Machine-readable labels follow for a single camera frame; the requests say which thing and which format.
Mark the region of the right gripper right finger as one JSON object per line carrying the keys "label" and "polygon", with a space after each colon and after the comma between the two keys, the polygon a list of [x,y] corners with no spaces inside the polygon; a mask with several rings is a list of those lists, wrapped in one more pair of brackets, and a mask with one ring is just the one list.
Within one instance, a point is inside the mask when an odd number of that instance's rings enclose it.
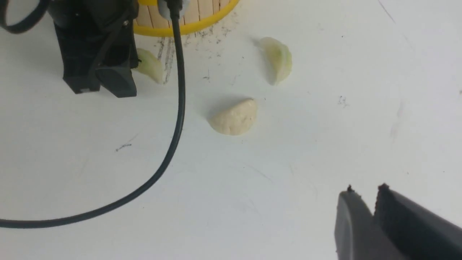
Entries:
{"label": "right gripper right finger", "polygon": [[409,260],[460,260],[461,227],[383,184],[378,188],[374,221]]}

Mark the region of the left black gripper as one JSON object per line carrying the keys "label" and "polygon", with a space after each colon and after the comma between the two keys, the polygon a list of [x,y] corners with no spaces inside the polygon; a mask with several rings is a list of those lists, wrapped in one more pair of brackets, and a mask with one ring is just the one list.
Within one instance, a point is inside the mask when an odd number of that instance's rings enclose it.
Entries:
{"label": "left black gripper", "polygon": [[52,0],[63,61],[63,80],[75,94],[97,92],[100,84],[117,98],[137,96],[131,69],[139,64],[133,21],[137,0]]}

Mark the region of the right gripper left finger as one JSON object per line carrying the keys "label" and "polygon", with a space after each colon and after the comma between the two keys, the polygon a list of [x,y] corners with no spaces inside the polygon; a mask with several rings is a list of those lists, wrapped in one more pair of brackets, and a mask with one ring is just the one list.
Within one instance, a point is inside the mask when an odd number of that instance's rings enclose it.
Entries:
{"label": "right gripper left finger", "polygon": [[338,260],[409,260],[374,222],[374,214],[351,185],[340,192],[334,238]]}

